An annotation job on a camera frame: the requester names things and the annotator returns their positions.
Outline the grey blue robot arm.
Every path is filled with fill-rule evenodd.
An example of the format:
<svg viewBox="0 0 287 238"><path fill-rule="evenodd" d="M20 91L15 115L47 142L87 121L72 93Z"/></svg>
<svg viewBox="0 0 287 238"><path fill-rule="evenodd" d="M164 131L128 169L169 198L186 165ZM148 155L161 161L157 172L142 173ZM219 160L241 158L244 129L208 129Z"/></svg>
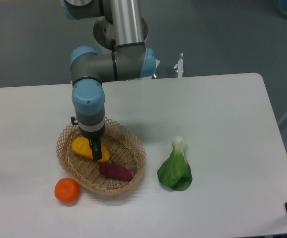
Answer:
<svg viewBox="0 0 287 238"><path fill-rule="evenodd" d="M104 17L113 24L111 53L99 55L92 47L73 50L70 59L72 103L82 136L88 140L92 158L102 159L101 136L105 132L104 82L153 76L156 59L145 46L144 25L138 0L63 0L69 19Z"/></svg>

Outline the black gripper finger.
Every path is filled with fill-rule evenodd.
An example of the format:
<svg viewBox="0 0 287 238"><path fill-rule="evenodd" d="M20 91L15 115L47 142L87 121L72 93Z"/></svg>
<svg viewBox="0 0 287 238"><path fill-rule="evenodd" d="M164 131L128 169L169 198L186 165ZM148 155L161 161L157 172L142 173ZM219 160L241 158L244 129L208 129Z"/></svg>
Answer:
<svg viewBox="0 0 287 238"><path fill-rule="evenodd" d="M89 139L89 147L92 153L92 159L99 161L102 159L101 141L100 139Z"/></svg>

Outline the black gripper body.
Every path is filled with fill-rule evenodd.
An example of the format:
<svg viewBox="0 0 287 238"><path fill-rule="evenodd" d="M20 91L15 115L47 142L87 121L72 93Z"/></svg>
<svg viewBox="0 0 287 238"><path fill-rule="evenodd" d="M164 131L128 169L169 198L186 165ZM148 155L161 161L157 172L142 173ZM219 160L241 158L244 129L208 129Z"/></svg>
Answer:
<svg viewBox="0 0 287 238"><path fill-rule="evenodd" d="M105 118L95 125L85 125L77 120L77 117L71 117L71 124L78 125L80 133L88 140L100 140L100 137L105 132Z"/></svg>

